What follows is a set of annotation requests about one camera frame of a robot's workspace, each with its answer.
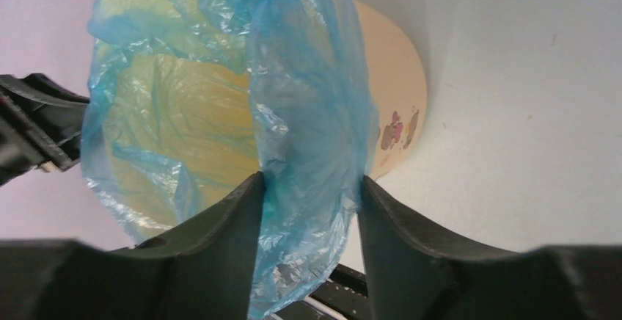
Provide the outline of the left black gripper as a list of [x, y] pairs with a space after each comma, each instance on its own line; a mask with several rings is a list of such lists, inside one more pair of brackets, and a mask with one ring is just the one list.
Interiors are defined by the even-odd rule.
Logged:
[[67, 171], [80, 161], [88, 97], [42, 73], [1, 75], [1, 185], [32, 170]]

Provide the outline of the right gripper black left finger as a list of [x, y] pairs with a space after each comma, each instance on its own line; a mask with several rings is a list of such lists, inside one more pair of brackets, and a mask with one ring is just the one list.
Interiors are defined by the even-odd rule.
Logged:
[[134, 248], [1, 243], [3, 319], [245, 319], [265, 191], [261, 173]]

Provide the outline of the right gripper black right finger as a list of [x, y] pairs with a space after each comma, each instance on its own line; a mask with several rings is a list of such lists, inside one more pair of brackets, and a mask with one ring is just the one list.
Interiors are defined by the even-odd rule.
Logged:
[[619, 319], [621, 247], [512, 252], [469, 239], [364, 178], [358, 214], [374, 319]]

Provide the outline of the blue plastic trash bag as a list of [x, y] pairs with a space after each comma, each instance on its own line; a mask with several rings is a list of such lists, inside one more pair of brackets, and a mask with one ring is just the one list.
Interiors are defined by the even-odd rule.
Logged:
[[95, 0], [81, 166], [137, 242], [266, 180], [248, 319], [337, 266], [374, 151], [353, 0]]

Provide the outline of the yellow cartoon trash bin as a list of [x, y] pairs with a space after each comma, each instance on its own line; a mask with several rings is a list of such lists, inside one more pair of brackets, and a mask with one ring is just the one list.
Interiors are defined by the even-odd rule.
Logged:
[[381, 178], [410, 156], [426, 118], [428, 87], [420, 55], [391, 19], [355, 2], [365, 44], [372, 98], [378, 110], [376, 150], [369, 176]]

